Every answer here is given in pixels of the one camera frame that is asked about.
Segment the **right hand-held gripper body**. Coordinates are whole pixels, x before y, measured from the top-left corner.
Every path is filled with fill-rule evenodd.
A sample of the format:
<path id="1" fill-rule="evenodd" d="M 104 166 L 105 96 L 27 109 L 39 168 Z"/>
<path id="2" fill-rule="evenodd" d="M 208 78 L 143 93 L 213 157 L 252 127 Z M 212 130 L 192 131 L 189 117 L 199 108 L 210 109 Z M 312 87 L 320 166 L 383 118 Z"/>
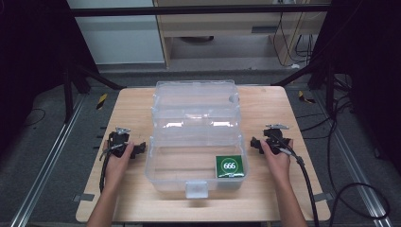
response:
<path id="1" fill-rule="evenodd" d="M 290 139 L 283 136 L 282 130 L 288 130 L 288 126 L 282 124 L 267 124 L 266 129 L 263 130 L 264 135 L 267 136 L 266 143 L 269 145 L 273 154 L 283 152 L 290 155 L 288 149 Z"/>

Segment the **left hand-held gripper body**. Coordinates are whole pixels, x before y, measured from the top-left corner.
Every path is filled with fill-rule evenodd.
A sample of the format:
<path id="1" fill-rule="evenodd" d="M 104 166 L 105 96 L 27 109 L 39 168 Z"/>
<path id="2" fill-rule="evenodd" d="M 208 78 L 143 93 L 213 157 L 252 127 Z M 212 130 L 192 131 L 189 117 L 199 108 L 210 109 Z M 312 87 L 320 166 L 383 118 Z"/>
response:
<path id="1" fill-rule="evenodd" d="M 108 147 L 102 151 L 101 158 L 108 154 L 113 154 L 120 158 L 127 147 L 130 131 L 130 129 L 116 127 L 115 131 L 109 134 Z"/>

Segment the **person's left hand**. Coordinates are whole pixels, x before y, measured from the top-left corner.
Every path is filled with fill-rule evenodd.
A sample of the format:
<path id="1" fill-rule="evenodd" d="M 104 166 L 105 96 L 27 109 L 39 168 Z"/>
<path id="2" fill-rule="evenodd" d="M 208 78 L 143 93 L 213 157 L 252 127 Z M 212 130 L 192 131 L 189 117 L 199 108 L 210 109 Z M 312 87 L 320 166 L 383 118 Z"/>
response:
<path id="1" fill-rule="evenodd" d="M 128 168 L 133 147 L 134 143 L 129 141 L 124 154 L 120 158 L 113 154 L 110 156 L 106 167 L 104 192 L 116 190 L 120 185 Z"/>

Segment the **person's right hand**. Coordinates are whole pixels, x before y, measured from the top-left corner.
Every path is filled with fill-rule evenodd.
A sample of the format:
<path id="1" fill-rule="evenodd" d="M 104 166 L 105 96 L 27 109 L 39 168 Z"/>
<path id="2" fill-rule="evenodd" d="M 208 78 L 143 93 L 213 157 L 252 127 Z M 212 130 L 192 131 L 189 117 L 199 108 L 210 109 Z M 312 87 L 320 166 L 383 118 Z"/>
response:
<path id="1" fill-rule="evenodd" d="M 261 141 L 261 147 L 264 150 L 268 168 L 275 184 L 280 186 L 289 186 L 289 156 L 283 152 L 279 154 L 273 154 L 269 145 L 265 141 Z"/>

